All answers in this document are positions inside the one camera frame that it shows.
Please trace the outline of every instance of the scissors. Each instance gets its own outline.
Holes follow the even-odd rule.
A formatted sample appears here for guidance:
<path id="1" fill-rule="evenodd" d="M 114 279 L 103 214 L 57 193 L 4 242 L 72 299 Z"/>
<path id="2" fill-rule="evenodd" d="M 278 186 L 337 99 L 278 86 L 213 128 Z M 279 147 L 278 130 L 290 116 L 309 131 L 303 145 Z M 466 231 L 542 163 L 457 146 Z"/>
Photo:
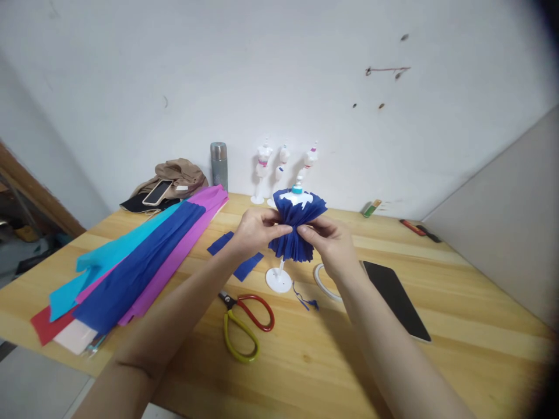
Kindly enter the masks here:
<path id="1" fill-rule="evenodd" d="M 272 309 L 270 308 L 268 303 L 266 303 L 259 296 L 253 294 L 241 295 L 236 300 L 233 297 L 227 295 L 225 291 L 221 291 L 219 293 L 219 296 L 227 306 L 227 313 L 225 313 L 225 316 L 223 317 L 223 331 L 225 335 L 225 344 L 227 345 L 227 349 L 229 349 L 229 352 L 231 352 L 231 354 L 238 361 L 245 364 L 251 363 L 258 357 L 260 353 L 260 343 L 258 342 L 256 335 L 241 320 L 235 317 L 235 315 L 233 314 L 233 307 L 234 305 L 237 304 L 249 315 L 250 319 L 254 322 L 254 324 L 260 330 L 265 332 L 269 332 L 274 328 L 274 324 L 275 324 L 274 313 L 272 312 Z M 243 300 L 257 300 L 261 302 L 264 308 L 268 311 L 268 314 L 270 315 L 270 323 L 268 323 L 266 326 L 260 323 L 254 316 L 254 314 L 252 314 L 248 309 L 248 307 L 243 303 Z M 240 327 L 244 331 L 244 333 L 246 333 L 249 336 L 249 338 L 254 342 L 254 350 L 250 355 L 244 355 L 238 352 L 229 341 L 229 319 L 231 319 L 233 323 L 235 323 L 238 327 Z"/>

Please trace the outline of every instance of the hand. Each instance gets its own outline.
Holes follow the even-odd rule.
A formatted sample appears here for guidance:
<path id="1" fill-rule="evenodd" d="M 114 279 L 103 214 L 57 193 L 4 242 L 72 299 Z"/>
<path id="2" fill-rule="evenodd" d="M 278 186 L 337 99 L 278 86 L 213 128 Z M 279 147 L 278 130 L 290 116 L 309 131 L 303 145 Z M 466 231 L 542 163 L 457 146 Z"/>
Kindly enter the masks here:
<path id="1" fill-rule="evenodd" d="M 230 251 L 239 254 L 243 260 L 253 257 L 273 239 L 292 232 L 293 228 L 281 222 L 280 213 L 275 209 L 250 208 L 245 211 L 237 231 L 227 243 Z"/>
<path id="2" fill-rule="evenodd" d="M 321 215 L 309 225 L 312 227 L 297 227 L 297 232 L 319 251 L 324 268 L 333 280 L 338 281 L 359 267 L 351 232 L 344 223 Z"/>

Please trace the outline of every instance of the beige bag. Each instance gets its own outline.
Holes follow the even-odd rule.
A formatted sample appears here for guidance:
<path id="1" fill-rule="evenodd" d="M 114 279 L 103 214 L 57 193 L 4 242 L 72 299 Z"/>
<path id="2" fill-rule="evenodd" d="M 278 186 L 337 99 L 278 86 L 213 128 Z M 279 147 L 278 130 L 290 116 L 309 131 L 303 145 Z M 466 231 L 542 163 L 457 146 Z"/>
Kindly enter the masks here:
<path id="1" fill-rule="evenodd" d="M 142 192 L 150 192 L 160 180 L 172 180 L 173 185 L 164 195 L 166 199 L 186 199 L 194 195 L 202 187 L 208 186 L 208 180 L 198 166 L 187 159 L 168 160 L 155 166 L 155 176 L 142 183 L 130 195 L 130 198 Z"/>

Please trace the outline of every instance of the red scissors handle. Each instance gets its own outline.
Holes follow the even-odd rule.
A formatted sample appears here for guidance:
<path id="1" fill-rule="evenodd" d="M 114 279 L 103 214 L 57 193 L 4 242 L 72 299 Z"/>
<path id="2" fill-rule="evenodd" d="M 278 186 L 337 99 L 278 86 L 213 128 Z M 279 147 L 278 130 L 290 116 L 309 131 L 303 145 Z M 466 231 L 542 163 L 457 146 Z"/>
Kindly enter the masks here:
<path id="1" fill-rule="evenodd" d="M 243 303 L 243 300 L 258 300 L 259 302 L 262 303 L 262 305 L 266 308 L 266 310 L 268 311 L 268 314 L 270 315 L 270 323 L 268 323 L 266 326 L 264 326 L 262 323 L 260 323 L 258 321 L 258 319 L 254 316 L 254 314 L 252 314 L 249 310 L 249 308 Z M 260 298 L 259 296 L 256 296 L 254 294 L 246 294 L 246 295 L 241 295 L 237 298 L 237 305 L 240 306 L 246 314 L 249 315 L 250 319 L 254 322 L 254 324 L 260 329 L 263 330 L 265 332 L 269 332 L 274 328 L 275 325 L 275 318 L 274 318 L 274 312 L 272 311 L 272 309 L 270 308 L 270 306 L 268 305 L 268 303 L 266 303 L 266 301 L 264 301 L 262 298 Z"/>

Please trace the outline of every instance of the red pen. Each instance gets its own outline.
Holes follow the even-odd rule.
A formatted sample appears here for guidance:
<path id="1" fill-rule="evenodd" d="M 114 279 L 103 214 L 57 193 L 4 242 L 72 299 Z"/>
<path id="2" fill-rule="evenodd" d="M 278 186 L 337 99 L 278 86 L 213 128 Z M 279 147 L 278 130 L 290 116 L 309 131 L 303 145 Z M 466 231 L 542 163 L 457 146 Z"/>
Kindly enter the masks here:
<path id="1" fill-rule="evenodd" d="M 420 229 L 418 229 L 415 225 L 411 224 L 409 221 L 402 219 L 400 220 L 400 223 L 404 224 L 407 228 L 409 228 L 411 231 L 416 233 L 418 236 L 427 236 L 425 232 L 422 232 Z"/>

